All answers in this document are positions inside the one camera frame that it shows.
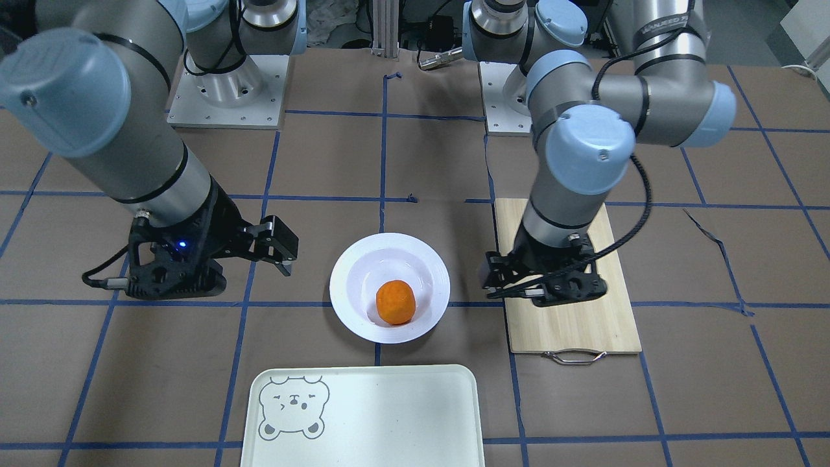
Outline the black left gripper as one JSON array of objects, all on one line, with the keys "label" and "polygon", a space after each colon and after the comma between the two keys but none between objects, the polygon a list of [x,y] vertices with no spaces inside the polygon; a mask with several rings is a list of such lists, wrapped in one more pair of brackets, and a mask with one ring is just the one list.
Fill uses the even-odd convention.
[{"label": "black left gripper", "polygon": [[[528,298],[537,307],[596,300],[608,292],[608,284],[598,273],[593,255],[586,233],[569,234],[564,247],[551,247],[527,231],[518,231],[508,257],[485,255],[481,287],[488,289],[488,299]],[[511,285],[530,276],[537,278]]]}]

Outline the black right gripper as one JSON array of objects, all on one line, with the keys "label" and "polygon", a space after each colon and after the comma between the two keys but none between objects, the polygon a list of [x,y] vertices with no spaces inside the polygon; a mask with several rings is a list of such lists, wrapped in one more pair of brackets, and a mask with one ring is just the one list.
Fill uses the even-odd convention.
[{"label": "black right gripper", "polygon": [[251,224],[217,181],[192,216],[168,227],[148,218],[132,221],[128,234],[126,295],[140,300],[216,296],[226,288],[219,258],[246,257],[254,242],[258,260],[290,277],[297,260],[298,236],[276,217]]}]

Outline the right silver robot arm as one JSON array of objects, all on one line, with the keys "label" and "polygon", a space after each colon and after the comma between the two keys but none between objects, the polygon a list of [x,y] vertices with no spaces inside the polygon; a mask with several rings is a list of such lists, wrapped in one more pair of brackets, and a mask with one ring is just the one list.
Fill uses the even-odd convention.
[{"label": "right silver robot arm", "polygon": [[272,263],[285,277],[297,235],[278,217],[247,222],[163,121],[178,65],[191,65],[210,103],[261,92],[253,55],[299,55],[303,1],[3,1],[2,105],[133,215],[124,277],[92,289],[131,298],[216,296],[220,258]]}]

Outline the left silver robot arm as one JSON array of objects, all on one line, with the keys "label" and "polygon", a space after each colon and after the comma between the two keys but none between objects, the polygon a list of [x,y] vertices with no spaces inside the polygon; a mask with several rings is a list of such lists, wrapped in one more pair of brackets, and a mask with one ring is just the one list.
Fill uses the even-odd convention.
[{"label": "left silver robot arm", "polygon": [[[463,55],[517,66],[539,160],[511,251],[486,254],[488,298],[548,307],[604,296],[599,258],[625,245],[652,211],[652,186],[635,144],[707,147],[732,127],[735,95],[707,74],[702,3],[635,1],[632,14],[632,52],[593,70],[578,50],[587,18],[573,2],[464,4]],[[589,226],[629,165],[643,181],[643,213],[598,250]]]}]

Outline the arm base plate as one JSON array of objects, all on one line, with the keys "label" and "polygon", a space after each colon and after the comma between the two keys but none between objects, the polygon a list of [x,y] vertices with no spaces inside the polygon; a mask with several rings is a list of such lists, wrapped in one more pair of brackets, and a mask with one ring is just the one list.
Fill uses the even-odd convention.
[{"label": "arm base plate", "polygon": [[516,64],[479,63],[481,97],[490,136],[530,135],[531,118],[525,101],[527,78]]},{"label": "arm base plate", "polygon": [[198,68],[191,57],[187,57],[186,64],[167,117],[172,127],[281,128],[289,56],[247,56],[236,70],[204,76],[195,76]]}]

